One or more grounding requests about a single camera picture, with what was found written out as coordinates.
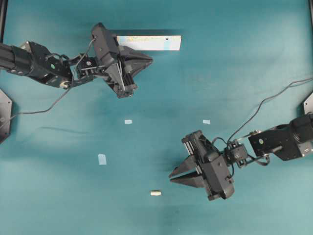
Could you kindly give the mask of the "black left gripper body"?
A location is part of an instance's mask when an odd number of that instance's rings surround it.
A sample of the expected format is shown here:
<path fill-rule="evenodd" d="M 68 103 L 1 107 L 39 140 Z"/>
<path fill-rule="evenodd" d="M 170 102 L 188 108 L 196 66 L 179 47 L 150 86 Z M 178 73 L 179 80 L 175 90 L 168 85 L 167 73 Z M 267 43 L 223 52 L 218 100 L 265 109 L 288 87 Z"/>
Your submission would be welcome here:
<path fill-rule="evenodd" d="M 118 98 L 130 97 L 137 89 L 137 51 L 126 46 L 108 48 L 93 46 L 95 69 L 93 75 L 101 77 Z"/>

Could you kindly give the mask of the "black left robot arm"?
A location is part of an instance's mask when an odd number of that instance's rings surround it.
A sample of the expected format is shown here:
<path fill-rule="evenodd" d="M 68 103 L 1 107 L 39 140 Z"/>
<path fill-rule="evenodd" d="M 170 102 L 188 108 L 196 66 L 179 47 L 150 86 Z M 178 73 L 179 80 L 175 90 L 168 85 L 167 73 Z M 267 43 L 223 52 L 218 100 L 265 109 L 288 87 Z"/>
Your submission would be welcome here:
<path fill-rule="evenodd" d="M 102 47 L 92 44 L 96 56 L 81 53 L 72 59 L 35 42 L 27 41 L 21 47 L 1 44 L 0 68 L 65 90 L 100 77 L 118 98 L 132 96 L 137 89 L 134 77 L 153 62 L 152 57 L 117 42 Z"/>

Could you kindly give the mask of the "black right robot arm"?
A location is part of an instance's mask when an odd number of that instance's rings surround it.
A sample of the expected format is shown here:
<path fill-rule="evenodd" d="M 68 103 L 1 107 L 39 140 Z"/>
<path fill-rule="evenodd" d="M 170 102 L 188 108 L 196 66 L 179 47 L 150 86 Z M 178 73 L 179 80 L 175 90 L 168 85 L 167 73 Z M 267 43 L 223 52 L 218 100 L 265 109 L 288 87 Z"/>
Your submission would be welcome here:
<path fill-rule="evenodd" d="M 201 130 L 186 135 L 181 142 L 188 157 L 169 175 L 176 184 L 204 188 L 210 201 L 227 199 L 234 193 L 233 173 L 229 167 L 239 168 L 250 163 L 267 166 L 270 154 L 283 161 L 305 157 L 313 151 L 313 116 L 306 114 L 288 124 L 266 131 L 254 131 L 246 136 L 255 156 L 248 154 L 239 140 L 230 141 L 219 151 Z"/>

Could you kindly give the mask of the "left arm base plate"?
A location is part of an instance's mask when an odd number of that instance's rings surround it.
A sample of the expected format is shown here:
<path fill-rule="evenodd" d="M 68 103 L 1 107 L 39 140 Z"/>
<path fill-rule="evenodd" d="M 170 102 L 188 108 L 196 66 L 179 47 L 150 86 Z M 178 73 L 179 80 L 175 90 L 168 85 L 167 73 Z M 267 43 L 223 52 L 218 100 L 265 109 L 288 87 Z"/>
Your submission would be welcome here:
<path fill-rule="evenodd" d="M 10 135 L 10 118 L 12 113 L 12 100 L 7 94 L 0 91 L 0 142 L 3 143 Z"/>

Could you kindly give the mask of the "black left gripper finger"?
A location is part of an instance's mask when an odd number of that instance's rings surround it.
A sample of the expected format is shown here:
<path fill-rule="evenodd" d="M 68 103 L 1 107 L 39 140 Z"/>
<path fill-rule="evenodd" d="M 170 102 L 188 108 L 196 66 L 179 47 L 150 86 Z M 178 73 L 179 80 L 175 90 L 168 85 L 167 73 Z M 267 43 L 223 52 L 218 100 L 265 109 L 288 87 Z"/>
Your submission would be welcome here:
<path fill-rule="evenodd" d="M 128 46 L 119 46 L 120 56 L 125 60 L 143 60 L 146 63 L 152 63 L 153 58 L 143 54 L 137 50 L 134 50 Z"/>
<path fill-rule="evenodd" d="M 153 59 L 127 60 L 124 63 L 124 72 L 134 78 L 139 72 L 147 68 Z"/>

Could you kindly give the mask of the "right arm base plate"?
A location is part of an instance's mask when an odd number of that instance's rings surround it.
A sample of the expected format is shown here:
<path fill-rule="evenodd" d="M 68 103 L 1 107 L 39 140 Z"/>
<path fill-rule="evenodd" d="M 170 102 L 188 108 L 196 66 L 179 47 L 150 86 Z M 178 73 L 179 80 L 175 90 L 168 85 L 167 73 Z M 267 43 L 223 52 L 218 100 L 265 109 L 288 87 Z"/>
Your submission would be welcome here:
<path fill-rule="evenodd" d="M 313 112 L 313 93 L 311 93 L 303 102 L 304 114 Z"/>

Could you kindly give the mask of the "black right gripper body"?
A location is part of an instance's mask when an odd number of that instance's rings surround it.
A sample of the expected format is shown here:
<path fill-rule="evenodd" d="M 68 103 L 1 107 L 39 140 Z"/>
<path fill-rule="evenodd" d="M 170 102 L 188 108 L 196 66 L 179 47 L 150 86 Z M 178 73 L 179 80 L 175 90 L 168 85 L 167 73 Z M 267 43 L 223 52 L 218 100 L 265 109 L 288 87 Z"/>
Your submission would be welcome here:
<path fill-rule="evenodd" d="M 186 135 L 182 143 L 188 148 L 189 156 L 183 161 L 184 171 L 195 171 L 181 176 L 183 185 L 205 188 L 208 199 L 227 199 L 231 196 L 230 172 L 224 156 L 198 130 Z"/>

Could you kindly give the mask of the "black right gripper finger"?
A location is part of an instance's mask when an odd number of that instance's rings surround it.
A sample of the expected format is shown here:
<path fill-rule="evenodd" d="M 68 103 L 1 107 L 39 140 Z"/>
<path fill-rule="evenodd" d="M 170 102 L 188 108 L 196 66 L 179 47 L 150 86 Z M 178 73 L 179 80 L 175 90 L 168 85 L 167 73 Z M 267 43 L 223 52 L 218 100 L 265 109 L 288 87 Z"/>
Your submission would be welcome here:
<path fill-rule="evenodd" d="M 176 167 L 172 173 L 169 175 L 169 178 L 174 177 L 176 175 L 188 172 L 194 168 L 196 168 L 197 163 L 194 155 L 188 156 L 178 167 Z"/>
<path fill-rule="evenodd" d="M 201 174 L 196 171 L 173 178 L 170 180 L 172 183 L 182 184 L 194 188 L 204 188 L 205 183 Z"/>

